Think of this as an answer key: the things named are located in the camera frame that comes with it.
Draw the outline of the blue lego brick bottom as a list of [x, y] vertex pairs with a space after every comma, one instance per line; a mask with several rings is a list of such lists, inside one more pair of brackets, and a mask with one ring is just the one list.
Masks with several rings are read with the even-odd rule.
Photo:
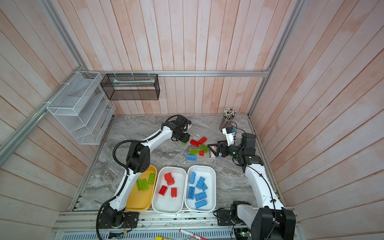
[[195, 196], [195, 187], [189, 187], [187, 198], [193, 200]]

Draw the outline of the red long lego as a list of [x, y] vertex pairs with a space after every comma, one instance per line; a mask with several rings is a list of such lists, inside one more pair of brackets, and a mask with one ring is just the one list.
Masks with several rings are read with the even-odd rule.
[[198, 143], [199, 143], [199, 145], [202, 145], [202, 144], [204, 144], [207, 140], [208, 140], [208, 139], [207, 139], [206, 137], [202, 137], [202, 138], [198, 141]]
[[196, 141], [196, 140], [190, 140], [190, 144], [193, 145], [193, 146], [195, 146], [195, 147], [197, 147], [197, 148], [198, 148], [199, 145], [200, 145], [199, 142]]

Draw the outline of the colored marker pack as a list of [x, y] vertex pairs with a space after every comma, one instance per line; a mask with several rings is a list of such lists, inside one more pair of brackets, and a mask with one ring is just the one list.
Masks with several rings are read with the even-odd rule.
[[210, 158], [214, 159], [217, 157], [221, 157], [222, 154], [218, 152], [218, 147], [217, 146], [212, 146], [210, 150]]

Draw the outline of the black mesh wall basket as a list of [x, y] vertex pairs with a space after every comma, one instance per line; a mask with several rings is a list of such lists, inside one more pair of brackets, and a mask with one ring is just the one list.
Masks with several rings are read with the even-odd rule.
[[106, 74], [101, 87], [112, 101], [155, 101], [161, 91], [156, 74]]

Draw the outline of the aluminium frame rail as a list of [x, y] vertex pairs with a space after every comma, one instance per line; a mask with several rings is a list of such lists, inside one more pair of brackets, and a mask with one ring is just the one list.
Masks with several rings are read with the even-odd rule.
[[[96, 230], [97, 211], [62, 212], [59, 214], [53, 232], [86, 232]], [[219, 228], [212, 212], [202, 213], [182, 209], [175, 215], [158, 213], [154, 210], [139, 212], [138, 231], [172, 229]]]

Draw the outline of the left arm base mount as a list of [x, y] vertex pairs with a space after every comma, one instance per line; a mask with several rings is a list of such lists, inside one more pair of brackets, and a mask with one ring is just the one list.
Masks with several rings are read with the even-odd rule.
[[135, 229], [138, 225], [138, 212], [102, 212], [97, 222], [98, 229]]

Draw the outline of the metal pencil cup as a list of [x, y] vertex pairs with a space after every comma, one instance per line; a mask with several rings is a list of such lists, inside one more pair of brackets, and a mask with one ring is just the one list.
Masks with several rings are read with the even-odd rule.
[[236, 115], [236, 111], [231, 108], [225, 108], [223, 112], [223, 119], [221, 121], [219, 130], [227, 128]]

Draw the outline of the red marker pen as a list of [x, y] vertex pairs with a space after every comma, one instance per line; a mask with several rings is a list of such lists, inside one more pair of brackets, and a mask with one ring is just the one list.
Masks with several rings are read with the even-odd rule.
[[179, 229], [179, 232], [182, 233], [182, 234], [184, 234], [184, 235], [187, 235], [187, 236], [189, 236], [189, 237], [192, 237], [192, 238], [194, 238], [194, 239], [197, 239], [197, 240], [207, 240], [206, 238], [200, 237], [200, 236], [198, 236], [198, 235], [196, 235], [196, 234], [194, 234], [194, 233], [191, 233], [191, 232], [189, 232], [189, 231], [186, 231], [186, 230], [184, 230], [184, 229]]

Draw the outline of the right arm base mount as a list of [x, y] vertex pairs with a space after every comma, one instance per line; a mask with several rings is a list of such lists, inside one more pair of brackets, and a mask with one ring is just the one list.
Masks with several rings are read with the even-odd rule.
[[231, 211], [219, 208], [213, 212], [213, 215], [217, 218], [218, 226], [233, 226], [233, 225], [241, 225], [241, 222], [236, 222], [231, 217]]

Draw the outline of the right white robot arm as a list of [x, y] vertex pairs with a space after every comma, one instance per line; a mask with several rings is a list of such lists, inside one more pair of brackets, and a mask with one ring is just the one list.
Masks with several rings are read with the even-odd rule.
[[293, 240], [296, 215], [279, 200], [268, 179], [265, 164], [256, 155], [257, 136], [243, 133], [239, 145], [235, 144], [234, 133], [225, 134], [226, 140], [208, 145], [216, 157], [232, 157], [251, 183], [258, 210], [242, 201], [232, 204], [232, 219], [243, 222], [251, 230], [253, 240]]

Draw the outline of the blue lego brick side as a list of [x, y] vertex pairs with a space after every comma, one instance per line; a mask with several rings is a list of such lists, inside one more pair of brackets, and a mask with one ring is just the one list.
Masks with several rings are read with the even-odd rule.
[[196, 155], [187, 155], [187, 161], [193, 161], [195, 162], [197, 160]]

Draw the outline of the yellow plastic bin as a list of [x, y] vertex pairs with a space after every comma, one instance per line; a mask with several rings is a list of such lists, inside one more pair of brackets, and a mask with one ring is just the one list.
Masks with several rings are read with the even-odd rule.
[[[152, 165], [150, 165], [149, 168], [144, 173], [142, 173], [139, 179], [146, 179], [148, 182], [150, 173], [155, 173], [157, 180], [157, 169]], [[148, 210], [152, 204], [155, 185], [156, 181], [154, 185], [149, 185], [149, 189], [147, 191], [139, 191], [137, 185], [135, 184], [127, 200], [126, 211], [143, 212]]]

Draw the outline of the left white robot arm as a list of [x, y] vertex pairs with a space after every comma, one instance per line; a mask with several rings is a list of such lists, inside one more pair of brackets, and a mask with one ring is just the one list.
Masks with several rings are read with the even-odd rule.
[[[187, 143], [190, 134], [187, 133], [192, 122], [182, 115], [173, 115], [162, 123], [160, 129], [143, 140], [124, 140], [113, 149], [114, 161], [125, 169], [124, 176], [114, 196], [105, 201], [99, 208], [96, 220], [96, 232], [99, 235], [101, 224], [111, 228], [124, 225], [127, 200], [139, 177], [150, 166], [151, 152], [163, 142], [172, 139]], [[121, 145], [129, 144], [126, 162], [119, 161], [116, 152]]]

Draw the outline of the middle white plastic bin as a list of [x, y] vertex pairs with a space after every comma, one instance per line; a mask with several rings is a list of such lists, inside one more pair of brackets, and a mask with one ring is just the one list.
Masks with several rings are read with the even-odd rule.
[[[175, 179], [174, 185], [167, 185], [167, 181], [164, 178], [164, 175], [166, 173], [172, 174], [172, 177]], [[152, 208], [156, 212], [162, 214], [175, 215], [179, 213], [184, 205], [184, 197], [186, 193], [186, 180], [187, 172], [184, 169], [177, 167], [162, 168], [158, 174], [155, 192], [152, 199]], [[163, 185], [168, 187], [165, 196], [159, 195], [159, 190]], [[171, 197], [171, 188], [178, 189], [178, 196], [176, 198]]]

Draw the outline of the right white plastic bin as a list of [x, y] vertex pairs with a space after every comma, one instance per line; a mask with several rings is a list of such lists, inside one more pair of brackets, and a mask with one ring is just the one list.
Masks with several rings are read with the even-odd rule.
[[216, 208], [216, 172], [207, 166], [194, 165], [188, 170], [185, 205], [191, 211], [213, 212]]

